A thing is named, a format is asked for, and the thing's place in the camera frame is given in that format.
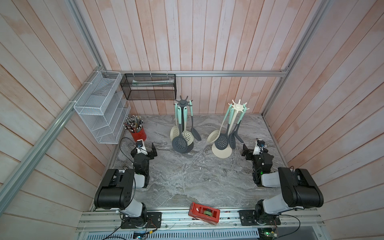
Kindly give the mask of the grey solid spoon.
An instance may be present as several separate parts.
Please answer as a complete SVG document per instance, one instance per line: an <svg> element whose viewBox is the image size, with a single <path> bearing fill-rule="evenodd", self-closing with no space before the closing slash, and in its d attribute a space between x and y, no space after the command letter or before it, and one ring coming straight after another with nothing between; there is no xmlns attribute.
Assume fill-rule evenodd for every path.
<svg viewBox="0 0 384 240"><path fill-rule="evenodd" d="M172 146L178 153L184 153L188 148L188 143L184 139L182 134L182 110L180 106L177 106L178 124L179 124L179 135L173 138Z"/></svg>

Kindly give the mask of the cream skimmer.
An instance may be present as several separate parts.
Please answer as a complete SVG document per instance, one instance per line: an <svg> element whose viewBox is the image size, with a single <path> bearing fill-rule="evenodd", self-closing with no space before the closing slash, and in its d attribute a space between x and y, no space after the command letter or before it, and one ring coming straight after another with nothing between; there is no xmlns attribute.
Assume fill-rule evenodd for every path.
<svg viewBox="0 0 384 240"><path fill-rule="evenodd" d="M179 136L179 124L178 124L178 104L175 103L175 123L176 125L172 127L170 132L171 141Z"/></svg>
<svg viewBox="0 0 384 240"><path fill-rule="evenodd" d="M187 119L188 119L187 107L184 107L183 116L184 116L184 131L183 131L182 135L183 135L184 139L187 141L187 145L190 146L194 141L194 137L193 137L191 132L187 131Z"/></svg>
<svg viewBox="0 0 384 240"><path fill-rule="evenodd" d="M219 130L215 130L215 131L213 131L213 132L208 136L208 138L207 138L207 143L208 143L208 144L210 144L210 143L214 143L214 142L219 138L220 133L221 133L221 130L222 130L222 127L223 127L223 124L224 124L224 122L225 122L225 120L226 120L226 118L227 118L227 116L228 116L228 114L229 114L231 108L232 108L232 104L229 104L228 110L227 110L227 112L226 112L226 114L225 114L225 117L224 117L224 119L223 119L223 121L222 121L222 124L221 124L220 129L219 129Z"/></svg>

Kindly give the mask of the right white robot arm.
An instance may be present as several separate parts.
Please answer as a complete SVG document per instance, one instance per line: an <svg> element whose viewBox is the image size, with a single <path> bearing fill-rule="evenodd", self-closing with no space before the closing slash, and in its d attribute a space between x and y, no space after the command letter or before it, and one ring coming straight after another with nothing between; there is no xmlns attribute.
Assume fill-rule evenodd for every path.
<svg viewBox="0 0 384 240"><path fill-rule="evenodd" d="M274 217L294 209L320 208L324 196L306 169L279 167L272 172L274 156L268 153L264 143L251 150L243 145L242 156L253 164L253 181L259 187L280 188L281 193L259 200L255 207L256 219Z"/></svg>

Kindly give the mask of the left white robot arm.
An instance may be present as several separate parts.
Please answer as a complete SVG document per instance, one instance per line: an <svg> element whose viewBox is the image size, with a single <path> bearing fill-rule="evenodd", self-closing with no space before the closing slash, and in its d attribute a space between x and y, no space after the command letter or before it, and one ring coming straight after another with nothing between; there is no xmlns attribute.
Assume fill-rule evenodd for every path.
<svg viewBox="0 0 384 240"><path fill-rule="evenodd" d="M96 208L115 209L131 219L147 218L144 203L135 200L136 189L146 188L150 180L150 160L157 156L154 145L148 151L143 139L136 141L131 152L134 158L132 169L108 169L94 198Z"/></svg>

